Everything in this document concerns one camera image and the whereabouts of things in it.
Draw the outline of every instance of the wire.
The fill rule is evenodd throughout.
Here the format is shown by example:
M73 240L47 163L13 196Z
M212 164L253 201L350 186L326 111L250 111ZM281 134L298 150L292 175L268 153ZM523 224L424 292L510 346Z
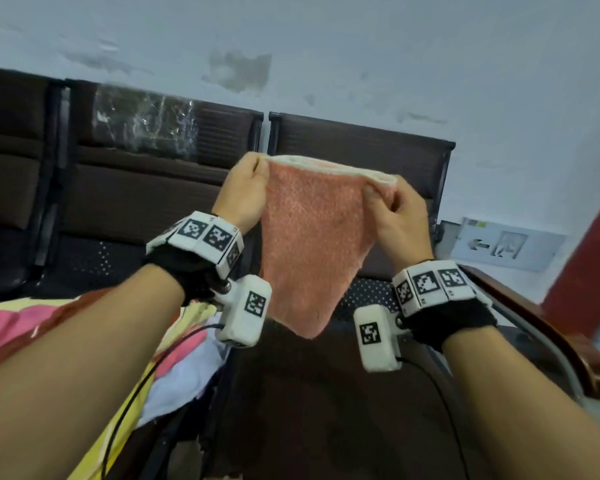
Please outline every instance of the wire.
M403 357L396 357L395 358L398 362L404 362L404 363L408 363L414 367L416 367L417 369L423 371L427 377L429 379L431 379L431 382L433 383L433 386L436 387L436 390L438 391L438 395L440 396L440 400L442 400L442 404L444 405L446 411L447 411L447 415L449 416L449 423L451 423L451 429L454 432L454 437L456 439L456 444L458 446L458 453L460 453L460 460L462 461L462 467L464 469L464 478L466 480L470 480L469 478L469 468L466 465L466 459L464 457L464 452L462 451L462 445L460 444L460 436L458 435L458 430L456 428L456 423L454 422L454 417L451 414L451 409L449 409L449 405L447 403L447 400L445 399L444 394L442 394L442 389L440 389L440 386L438 385L438 382L434 379L434 377L431 375L431 373L426 370L423 366L421 366L418 363L412 362L408 359L405 359Z
M158 359L156 361L156 363L153 364L153 367L151 368L149 373L147 375L145 375L145 377L140 381L140 384L138 384L136 386L134 393L131 395L131 399L129 399L129 401L127 402L127 405L125 406L125 409L122 411L122 414L120 414L120 418L118 418L116 427L113 428L113 432L111 434L111 437L109 438L109 443L107 443L107 449L104 451L104 457L102 458L102 472L100 475L101 480L105 480L105 477L107 476L107 464L109 463L109 455L111 454L113 440L115 439L116 434L118 433L118 430L120 429L120 425L122 425L122 421L124 420L125 416L127 415L129 409L131 408L131 404L134 403L134 401L136 400L136 397L138 397L138 394L140 394L140 391L142 391L142 388L144 387L144 385L147 383L149 378L153 375L155 370L164 361L164 359L166 359L168 357L168 355L170 355L174 350L176 350L176 348L178 348L178 346L181 345L181 343L183 343L185 340L189 339L190 337L193 337L195 334L197 334L203 330L206 330L208 328L222 329L222 328L224 328L224 325L222 325L220 323L204 325L200 328L195 329L191 333L186 334L183 338L177 340L176 342L172 343L171 346L169 346L169 348L164 351L164 353L162 354L162 357L160 357L160 359Z

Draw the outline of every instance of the person's right arm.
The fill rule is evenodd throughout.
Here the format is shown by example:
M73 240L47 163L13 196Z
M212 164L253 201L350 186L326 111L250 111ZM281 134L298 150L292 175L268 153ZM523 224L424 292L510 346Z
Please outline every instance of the person's right arm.
M365 196L396 272L433 257L425 202L407 182L392 209ZM461 330L442 349L501 478L600 480L600 425L496 328Z

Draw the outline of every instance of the hand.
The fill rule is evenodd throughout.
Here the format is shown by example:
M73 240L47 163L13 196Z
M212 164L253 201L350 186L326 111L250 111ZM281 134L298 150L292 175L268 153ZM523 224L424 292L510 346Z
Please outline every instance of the hand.
M427 259L433 259L429 237L427 204L403 177L398 182L392 209L370 185L365 202L376 220L378 241L391 259L395 272Z
M249 152L224 181L212 212L245 235L260 220L267 198L269 162L263 153Z

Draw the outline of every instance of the shiny plastic wrap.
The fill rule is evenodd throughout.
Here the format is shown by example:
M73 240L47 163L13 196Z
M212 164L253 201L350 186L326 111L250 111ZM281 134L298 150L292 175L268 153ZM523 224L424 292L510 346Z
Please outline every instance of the shiny plastic wrap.
M193 161L198 126L192 99L100 84L93 101L93 136L133 153Z

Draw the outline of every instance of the yellow fabric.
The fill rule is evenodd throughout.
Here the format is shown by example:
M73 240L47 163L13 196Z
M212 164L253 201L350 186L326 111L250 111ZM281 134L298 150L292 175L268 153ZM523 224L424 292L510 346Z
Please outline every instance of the yellow fabric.
M6 310L8 312L19 312L24 308L34 305L51 305L51 306L63 306L67 303L71 303L78 299L36 299L36 298L18 298L9 301L3 301L0 303L0 310Z
M160 345L158 345L155 351L156 355L167 350L172 343L179 339L193 325L197 325L215 314L216 307L209 303L192 303L187 306L183 313L180 314L180 318L165 332Z
M152 365L152 363L147 365L143 373L143 378L149 373ZM138 394L138 397L136 397L136 400L129 408L127 415L122 420L122 424L116 433L115 439L113 440L113 446L111 447L111 453L109 454L109 465L107 466L107 471L109 471L109 469L115 463L118 455L120 455L120 452L122 451L122 448L127 443L129 436L136 427L136 423L140 418L146 396L149 394L149 389L151 388L152 383L153 377L147 380L146 384L142 388L142 391L140 391L140 394ZM104 452L107 448L107 444L109 443L111 433L113 432L113 428L115 428L118 419L120 419L120 415L129 402L129 399L131 399L131 394L133 394L133 391L131 391L122 406L120 406L120 409L116 412L115 416L113 416L112 420L109 421L109 424L104 429L100 437L96 440L96 443L94 443L87 454L82 457L82 460L78 466L74 469L74 471L72 471L71 475L69 475L68 480L96 480L100 478L102 460L104 459Z

